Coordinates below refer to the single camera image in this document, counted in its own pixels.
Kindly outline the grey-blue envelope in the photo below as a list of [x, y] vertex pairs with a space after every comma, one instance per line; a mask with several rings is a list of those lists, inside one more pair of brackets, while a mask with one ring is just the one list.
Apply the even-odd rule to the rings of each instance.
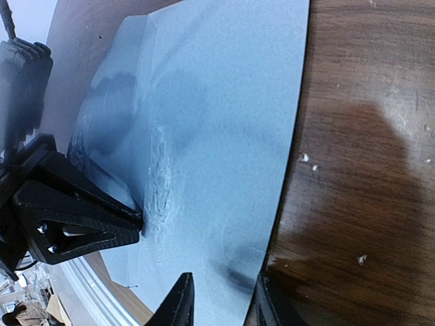
[[101, 255], [156, 310], [191, 272], [196, 325], [242, 325], [296, 118], [308, 1], [182, 1], [125, 18], [90, 84], [71, 161], [137, 209]]

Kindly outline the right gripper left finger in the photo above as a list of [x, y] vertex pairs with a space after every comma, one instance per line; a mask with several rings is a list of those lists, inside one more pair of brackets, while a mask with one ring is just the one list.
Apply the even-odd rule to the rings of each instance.
[[193, 324], [194, 279], [191, 272], [184, 272], [152, 316], [151, 325], [186, 326]]

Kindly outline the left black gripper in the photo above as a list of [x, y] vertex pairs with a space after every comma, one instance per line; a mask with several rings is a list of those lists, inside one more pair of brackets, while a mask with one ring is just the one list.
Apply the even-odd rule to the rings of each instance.
[[143, 217], [98, 188], [38, 134], [1, 164], [1, 274], [18, 280], [28, 251], [55, 265], [139, 240]]

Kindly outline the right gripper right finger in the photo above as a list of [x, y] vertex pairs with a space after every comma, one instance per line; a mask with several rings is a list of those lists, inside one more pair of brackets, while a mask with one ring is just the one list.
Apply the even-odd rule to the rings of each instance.
[[308, 326], [278, 284], [260, 272], [255, 289], [256, 325]]

